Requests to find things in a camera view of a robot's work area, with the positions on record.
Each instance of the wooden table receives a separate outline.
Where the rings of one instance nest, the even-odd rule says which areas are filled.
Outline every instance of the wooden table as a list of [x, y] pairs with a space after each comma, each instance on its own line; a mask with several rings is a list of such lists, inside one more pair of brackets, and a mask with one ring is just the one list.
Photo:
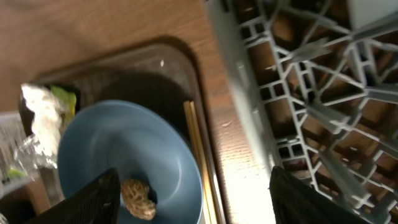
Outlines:
[[229, 222], [246, 223], [252, 198], [241, 191], [253, 181], [242, 180], [260, 170], [252, 166], [203, 0], [1, 1], [0, 111], [16, 110], [20, 84], [43, 72], [153, 40], [179, 45], [196, 63], [224, 210]]

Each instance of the bowl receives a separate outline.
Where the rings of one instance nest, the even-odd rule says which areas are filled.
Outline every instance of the bowl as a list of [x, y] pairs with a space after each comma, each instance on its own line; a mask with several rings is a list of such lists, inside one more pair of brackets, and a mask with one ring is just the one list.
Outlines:
[[110, 168], [117, 169], [121, 182], [147, 182], [157, 207], [154, 219], [146, 221], [132, 216], [122, 201], [118, 223], [199, 222], [203, 192], [197, 163], [183, 137], [151, 110], [103, 101], [71, 122], [58, 151], [64, 195], [72, 196]]

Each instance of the brown tray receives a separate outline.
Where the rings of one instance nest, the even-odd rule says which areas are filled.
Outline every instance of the brown tray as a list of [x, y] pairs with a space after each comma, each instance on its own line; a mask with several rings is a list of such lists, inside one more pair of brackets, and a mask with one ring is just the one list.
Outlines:
[[[218, 223], [224, 223], [198, 79], [193, 65], [183, 53], [165, 44], [148, 45], [48, 72], [33, 83], [56, 83], [73, 90], [79, 95], [81, 109], [101, 100], [126, 100], [140, 104], [161, 115], [186, 139], [190, 135], [183, 103], [193, 100], [208, 161], [208, 172], [211, 177], [215, 177], [211, 179], [215, 213]], [[20, 114], [24, 126], [29, 128], [32, 114], [26, 111], [22, 100]]]

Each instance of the brown food piece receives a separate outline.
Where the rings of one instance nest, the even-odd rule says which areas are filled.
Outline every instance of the brown food piece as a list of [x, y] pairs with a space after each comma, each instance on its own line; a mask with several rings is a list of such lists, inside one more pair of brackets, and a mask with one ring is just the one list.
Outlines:
[[151, 220], [156, 214], [156, 204], [148, 199], [149, 186], [140, 180], [122, 183], [122, 197], [129, 212], [137, 218]]

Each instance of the chopsticks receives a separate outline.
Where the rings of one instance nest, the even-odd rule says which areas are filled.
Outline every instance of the chopsticks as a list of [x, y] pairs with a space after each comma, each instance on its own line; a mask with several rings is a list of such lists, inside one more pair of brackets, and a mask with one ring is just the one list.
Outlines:
[[193, 101], [184, 102], [184, 111], [192, 142], [193, 155], [198, 162], [203, 183], [203, 214], [205, 216], [205, 221], [206, 224], [217, 224], [218, 219], [213, 201], [213, 192], [210, 185], [210, 175], [207, 169], [205, 151], [200, 136], [199, 124]]

